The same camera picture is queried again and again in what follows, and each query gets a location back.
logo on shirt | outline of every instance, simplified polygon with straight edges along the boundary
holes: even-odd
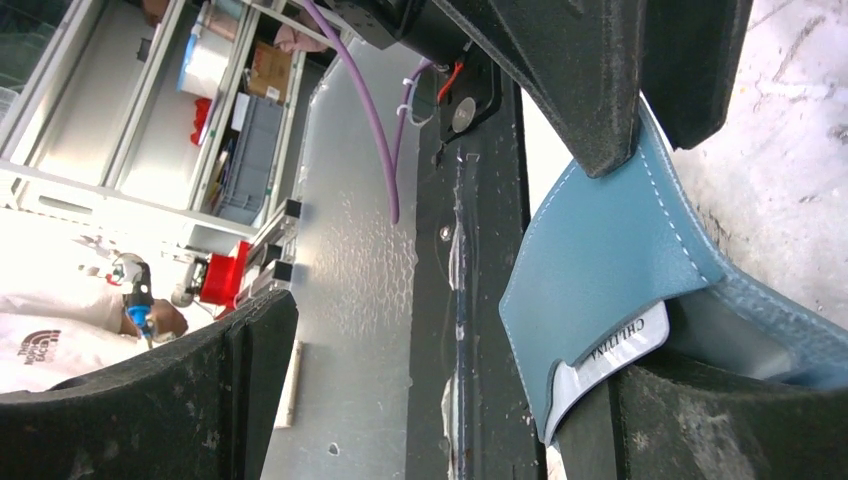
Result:
[[[61,330],[40,330],[27,335],[21,342],[21,349],[18,350],[18,356],[25,357],[24,365],[52,362],[61,333]]]

hand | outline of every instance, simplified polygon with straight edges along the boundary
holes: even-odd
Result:
[[[188,322],[179,310],[167,300],[154,300],[150,316],[158,334],[173,333],[178,338],[188,330]]]

white t-shirt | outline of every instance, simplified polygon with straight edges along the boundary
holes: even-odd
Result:
[[[119,289],[102,279],[0,278],[0,393],[44,391],[140,353],[117,333],[122,315]]]

red wire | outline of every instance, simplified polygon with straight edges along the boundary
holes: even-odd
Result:
[[[453,73],[451,74],[450,78],[442,86],[442,89],[439,90],[439,96],[437,97],[439,103],[442,103],[442,100],[444,100],[445,95],[447,95],[448,92],[450,91],[451,85],[453,85],[453,82],[456,81],[456,77],[459,76],[459,72],[462,71],[462,68],[464,66],[465,66],[465,64],[463,64],[461,62],[456,62],[456,65],[454,65],[454,67],[453,67]]]

leather strap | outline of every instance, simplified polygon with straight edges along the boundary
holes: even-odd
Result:
[[[635,155],[608,176],[566,168],[534,216],[500,313],[541,438],[556,364],[579,363],[661,299],[709,289],[796,366],[848,365],[848,333],[736,269],[685,199],[644,99]]]

